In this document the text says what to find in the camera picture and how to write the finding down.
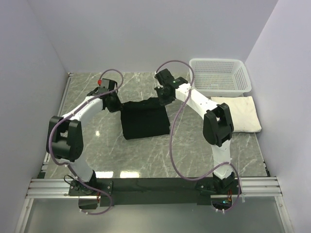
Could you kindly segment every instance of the white plastic basket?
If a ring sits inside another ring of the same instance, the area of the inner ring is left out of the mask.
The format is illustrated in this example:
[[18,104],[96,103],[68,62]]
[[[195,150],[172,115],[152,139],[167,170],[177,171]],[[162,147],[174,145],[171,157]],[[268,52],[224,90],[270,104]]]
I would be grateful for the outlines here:
[[195,58],[189,64],[194,70],[193,87],[207,97],[237,97],[252,89],[240,60]]

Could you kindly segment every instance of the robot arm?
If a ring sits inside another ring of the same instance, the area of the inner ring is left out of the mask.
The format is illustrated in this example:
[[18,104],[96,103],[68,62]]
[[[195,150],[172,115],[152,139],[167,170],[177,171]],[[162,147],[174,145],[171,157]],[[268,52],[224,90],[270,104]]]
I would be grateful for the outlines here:
[[[155,75],[161,87],[155,88],[160,103],[163,105],[178,99],[186,101],[190,84],[183,78],[175,79],[171,73],[164,69]],[[214,166],[223,162],[230,163],[230,139],[233,132],[233,123],[229,107],[217,104],[196,90],[191,90],[187,105],[195,110],[203,119],[203,135],[212,146]],[[214,178],[224,185],[234,179],[231,166],[221,166],[214,171]]]
[[[77,174],[77,176],[83,182],[89,182],[93,179],[96,182],[96,176],[94,171],[88,166],[84,157],[81,156],[83,151],[83,136],[82,127],[100,111],[106,108],[110,112],[119,111],[122,108],[122,104],[117,96],[117,93],[110,93],[106,96],[102,96],[91,100],[94,96],[115,89],[117,83],[113,80],[102,79],[99,87],[88,93],[84,101],[79,104],[71,112],[64,114],[63,116],[53,116],[49,123],[48,139],[52,128],[63,118],[71,115],[78,109],[84,102],[88,104],[81,109],[76,115],[72,116],[61,124],[52,139],[52,148],[56,159],[60,159],[60,162],[66,162],[70,164],[71,168]],[[47,152],[49,152],[49,146],[47,141]]]

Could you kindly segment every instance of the white cushion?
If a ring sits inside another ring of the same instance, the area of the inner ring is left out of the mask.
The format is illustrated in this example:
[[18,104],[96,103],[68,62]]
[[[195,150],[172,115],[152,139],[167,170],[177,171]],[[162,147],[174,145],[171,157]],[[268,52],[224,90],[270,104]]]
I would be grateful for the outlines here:
[[211,97],[212,101],[219,104],[226,103],[231,112],[234,132],[260,132],[261,126],[253,98],[248,97]]

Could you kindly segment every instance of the metal frame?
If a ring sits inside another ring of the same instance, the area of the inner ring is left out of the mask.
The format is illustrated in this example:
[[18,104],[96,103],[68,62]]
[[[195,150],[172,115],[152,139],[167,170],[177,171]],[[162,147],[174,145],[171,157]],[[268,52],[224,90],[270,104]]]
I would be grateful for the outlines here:
[[277,209],[278,209],[278,212],[280,214],[285,233],[293,233],[294,228],[293,228],[292,221],[290,219],[289,213],[287,211],[287,208],[286,208],[286,205],[284,202],[284,198],[283,197],[275,197],[275,199],[276,199]]
[[[58,116],[63,109],[64,101],[67,96],[68,87],[73,73],[68,73],[68,80],[64,94],[60,103]],[[50,154],[46,153],[41,171],[45,172],[50,160]],[[277,177],[242,177],[242,199],[244,197],[275,197],[277,208],[283,223],[285,233],[293,233],[293,226],[284,203],[283,195],[277,181]],[[28,188],[25,202],[15,228],[15,233],[23,233],[28,217],[33,205],[34,199],[96,199],[95,196],[71,197],[68,196],[69,184],[62,179],[32,179]],[[217,195],[211,198],[223,198],[225,196]]]
[[[281,197],[282,192],[276,177],[242,177],[242,196],[244,197]],[[63,179],[32,179],[27,199],[95,199],[96,196],[68,196],[70,185]],[[215,195],[212,198],[226,197]]]

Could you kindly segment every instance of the gray marble table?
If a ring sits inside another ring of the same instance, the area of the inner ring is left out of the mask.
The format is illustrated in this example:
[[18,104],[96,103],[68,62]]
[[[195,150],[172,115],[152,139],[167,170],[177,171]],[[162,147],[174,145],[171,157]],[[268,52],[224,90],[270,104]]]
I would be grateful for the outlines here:
[[[173,73],[186,77],[186,73]],[[69,78],[61,114],[81,103],[86,94],[97,86],[100,73],[75,73]],[[117,73],[105,78],[120,83]],[[156,81],[151,72],[124,73],[124,84],[118,96],[121,102],[141,101],[155,97]],[[170,121],[181,105],[174,101],[167,105]],[[188,177],[204,174],[213,167],[211,146],[202,134],[203,120],[191,108],[180,115],[173,138],[173,156],[178,169]],[[89,166],[98,177],[177,177],[169,157],[169,135],[125,140],[122,134],[120,112],[98,113],[84,128],[84,151]],[[234,133],[230,147],[232,163],[241,176],[267,176],[265,163],[254,133]],[[50,160],[45,178],[63,178],[67,168],[56,166]]]

